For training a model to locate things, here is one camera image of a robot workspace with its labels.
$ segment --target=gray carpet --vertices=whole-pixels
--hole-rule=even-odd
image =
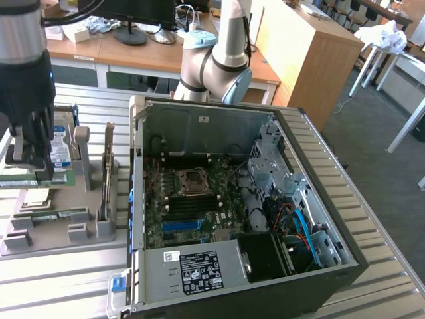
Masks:
[[[349,99],[358,72],[353,71],[335,106]],[[333,114],[323,134],[335,153],[349,164],[347,173],[425,282],[425,144],[410,134],[390,155],[385,152],[407,118],[385,94],[360,89],[340,114]]]

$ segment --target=power supply label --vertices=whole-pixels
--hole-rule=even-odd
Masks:
[[[217,251],[180,255],[180,268],[186,295],[224,288]]]

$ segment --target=metal workbench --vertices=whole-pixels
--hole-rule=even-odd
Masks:
[[[129,189],[129,98],[134,92],[57,84],[57,104],[77,103],[91,131],[89,152],[104,149],[106,122],[116,125],[120,163],[117,237],[110,243],[0,258],[0,318],[105,318],[107,280],[126,267]],[[348,289],[305,318],[425,318],[425,289],[371,208],[336,162],[308,118],[282,110],[370,267]],[[9,138],[0,142],[0,150]],[[293,167],[298,166],[290,158]],[[0,234],[8,227],[18,191],[0,191]]]

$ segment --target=wooden desk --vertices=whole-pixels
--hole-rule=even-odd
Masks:
[[[374,12],[378,13],[380,16],[387,18],[388,20],[395,20],[399,25],[403,25],[402,30],[405,31],[407,26],[413,22],[409,17],[404,17],[402,15],[397,15],[394,12],[389,11],[379,5],[379,3],[374,3],[371,0],[358,0],[361,5],[364,5],[366,8],[372,9]]]
[[[363,42],[333,20],[291,9],[280,0],[262,3],[256,45],[282,82],[272,104],[303,108],[321,130]]]
[[[205,30],[217,34],[208,14],[204,14],[201,21]],[[68,39],[48,40],[53,64],[95,70],[100,88],[108,87],[108,72],[180,79],[182,46],[183,40],[177,35],[173,45],[162,45],[148,39],[140,47],[123,45],[111,33],[76,44]],[[280,79],[263,60],[260,51],[252,54],[252,82],[245,102],[272,103]]]

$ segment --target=computer monitor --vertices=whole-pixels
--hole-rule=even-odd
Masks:
[[[78,9],[87,7],[92,0],[79,0]],[[172,29],[175,19],[175,0],[104,0],[92,15],[127,21],[128,27],[114,30],[115,38],[127,45],[141,45],[146,36],[131,27],[132,22],[161,25]]]

